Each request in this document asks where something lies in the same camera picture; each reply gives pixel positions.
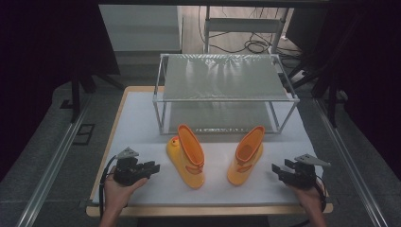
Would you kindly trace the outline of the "metal two-tier shoe rack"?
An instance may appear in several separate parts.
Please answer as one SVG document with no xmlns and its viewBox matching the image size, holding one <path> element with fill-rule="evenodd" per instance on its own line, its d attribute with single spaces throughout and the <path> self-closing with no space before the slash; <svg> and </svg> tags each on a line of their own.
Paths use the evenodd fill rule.
<svg viewBox="0 0 401 227">
<path fill-rule="evenodd" d="M 195 133 L 279 134 L 299 98 L 279 56 L 164 54 L 152 99 L 161 134 L 181 124 Z"/>
</svg>

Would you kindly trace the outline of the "white table mat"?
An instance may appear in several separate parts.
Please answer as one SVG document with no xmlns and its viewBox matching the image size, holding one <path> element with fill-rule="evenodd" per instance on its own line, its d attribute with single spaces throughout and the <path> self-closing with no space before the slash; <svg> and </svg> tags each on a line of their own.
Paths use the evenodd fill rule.
<svg viewBox="0 0 401 227">
<path fill-rule="evenodd" d="M 240 134 L 200 135 L 205 155 L 205 182 L 199 189 L 187 186 L 166 153 L 170 136 L 159 133 L 152 92 L 128 92 L 111 137 L 109 157 L 124 148 L 139 153 L 141 163 L 154 161 L 160 172 L 137 189 L 129 201 L 134 205 L 218 205 L 291 204 L 297 201 L 292 191 L 271 171 L 272 165 L 285 166 L 285 160 L 315 153 L 300 114 L 292 113 L 280 134 L 267 134 L 264 151 L 248 180 L 235 186 L 227 179 Z"/>
</svg>

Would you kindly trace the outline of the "aluminium rail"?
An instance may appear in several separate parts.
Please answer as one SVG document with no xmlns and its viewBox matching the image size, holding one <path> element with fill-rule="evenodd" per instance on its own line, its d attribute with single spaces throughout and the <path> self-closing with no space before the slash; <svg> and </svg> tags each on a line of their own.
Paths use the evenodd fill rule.
<svg viewBox="0 0 401 227">
<path fill-rule="evenodd" d="M 339 131 L 332 126 L 329 118 L 326 116 L 328 111 L 325 109 L 323 102 L 316 98 L 313 99 L 313 102 L 318 108 L 323 124 L 326 127 L 330 138 L 334 142 L 335 148 L 343 161 L 344 167 L 348 172 L 354 188 L 356 189 L 357 194 L 359 195 L 374 227 L 389 227 L 388 222 L 382 214 L 381 208 L 375 200 L 371 190 L 368 188 L 367 184 L 362 178 L 353 158 L 349 153 L 348 148 L 340 136 Z"/>
<path fill-rule="evenodd" d="M 45 199 L 47 198 L 47 195 L 60 172 L 65 157 L 73 144 L 74 138 L 78 133 L 78 128 L 88 112 L 92 97 L 92 95 L 87 95 L 82 99 L 81 104 L 79 105 L 81 112 L 78 114 L 76 120 L 68 125 L 66 132 L 63 134 L 63 138 L 58 144 L 57 149 L 50 159 L 44 174 L 33 191 L 33 194 L 30 197 L 25 210 L 20 216 L 16 227 L 33 226 L 44 205 Z"/>
</svg>

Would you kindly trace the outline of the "black stand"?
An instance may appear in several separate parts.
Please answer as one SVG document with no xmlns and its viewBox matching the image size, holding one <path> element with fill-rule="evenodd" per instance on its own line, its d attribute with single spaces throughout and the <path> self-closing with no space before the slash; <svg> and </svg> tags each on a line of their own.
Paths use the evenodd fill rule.
<svg viewBox="0 0 401 227">
<path fill-rule="evenodd" d="M 306 76 L 303 76 L 301 79 L 295 82 L 291 81 L 291 79 L 294 78 L 298 72 L 311 64 L 317 58 L 317 56 L 311 56 L 301 60 L 300 63 L 288 74 L 288 82 L 285 83 L 285 87 L 292 87 L 295 89 L 315 79 L 316 83 L 311 90 L 311 94 L 313 97 L 321 98 L 325 92 L 328 92 L 327 117 L 331 125 L 336 128 L 337 123 L 335 115 L 336 105 L 338 103 L 337 91 L 339 87 L 339 80 L 334 73 L 334 66 L 337 59 L 335 57 L 330 57 L 322 66 L 314 69 L 311 73 L 308 73 Z"/>
<path fill-rule="evenodd" d="M 96 84 L 93 79 L 96 76 L 119 90 L 124 91 L 126 86 L 117 80 L 113 79 L 111 76 L 102 73 L 73 73 L 71 76 L 71 91 L 72 91 L 72 118 L 71 122 L 75 123 L 80 114 L 80 97 L 79 97 L 79 86 L 82 86 L 86 93 L 92 94 L 96 91 Z"/>
</svg>

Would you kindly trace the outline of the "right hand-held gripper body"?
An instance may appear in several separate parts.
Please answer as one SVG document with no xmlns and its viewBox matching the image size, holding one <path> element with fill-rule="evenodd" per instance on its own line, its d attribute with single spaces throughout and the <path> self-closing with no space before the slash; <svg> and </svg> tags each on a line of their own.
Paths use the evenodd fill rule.
<svg viewBox="0 0 401 227">
<path fill-rule="evenodd" d="M 292 168 L 294 172 L 288 174 L 285 183 L 299 189 L 309 189 L 315 184 L 317 179 L 315 166 L 331 166 L 330 163 L 310 154 L 295 157 L 292 162 L 296 163 L 296 167 Z"/>
</svg>

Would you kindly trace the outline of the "grey metal stand frame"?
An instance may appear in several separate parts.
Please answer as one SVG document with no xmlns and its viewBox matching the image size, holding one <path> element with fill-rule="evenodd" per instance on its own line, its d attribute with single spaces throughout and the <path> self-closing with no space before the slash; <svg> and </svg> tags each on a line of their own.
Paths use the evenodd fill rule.
<svg viewBox="0 0 401 227">
<path fill-rule="evenodd" d="M 210 33 L 269 33 L 272 34 L 272 41 L 268 50 L 272 54 L 277 53 L 278 44 L 281 39 L 289 9 L 283 9 L 279 18 L 212 18 L 210 7 L 206 7 L 205 21 L 203 28 L 203 52 L 208 53 L 210 45 Z"/>
</svg>

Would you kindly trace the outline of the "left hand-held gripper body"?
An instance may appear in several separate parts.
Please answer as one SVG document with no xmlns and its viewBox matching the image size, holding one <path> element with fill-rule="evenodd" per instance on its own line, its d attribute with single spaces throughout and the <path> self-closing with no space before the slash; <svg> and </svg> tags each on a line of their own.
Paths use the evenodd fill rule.
<svg viewBox="0 0 401 227">
<path fill-rule="evenodd" d="M 113 179 L 124 186 L 130 186 L 140 179 L 147 178 L 148 174 L 142 165 L 138 165 L 138 152 L 130 147 L 123 149 L 116 155 L 117 163 Z"/>
</svg>

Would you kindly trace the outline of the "person's right hand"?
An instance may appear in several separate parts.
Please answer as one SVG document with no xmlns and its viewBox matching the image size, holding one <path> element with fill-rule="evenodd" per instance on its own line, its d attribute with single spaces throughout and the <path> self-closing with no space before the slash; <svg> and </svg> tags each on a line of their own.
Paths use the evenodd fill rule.
<svg viewBox="0 0 401 227">
<path fill-rule="evenodd" d="M 322 211 L 321 197 L 316 188 L 307 190 L 299 189 L 294 186 L 290 186 L 289 188 L 293 191 L 299 203 L 307 213 Z"/>
</svg>

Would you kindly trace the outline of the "white cabinet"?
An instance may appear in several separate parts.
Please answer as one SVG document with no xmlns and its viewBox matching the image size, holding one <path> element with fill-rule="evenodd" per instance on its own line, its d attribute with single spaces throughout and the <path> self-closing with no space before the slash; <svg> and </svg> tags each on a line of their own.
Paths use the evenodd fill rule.
<svg viewBox="0 0 401 227">
<path fill-rule="evenodd" d="M 99 9 L 114 51 L 182 50 L 179 6 L 100 5 Z"/>
</svg>

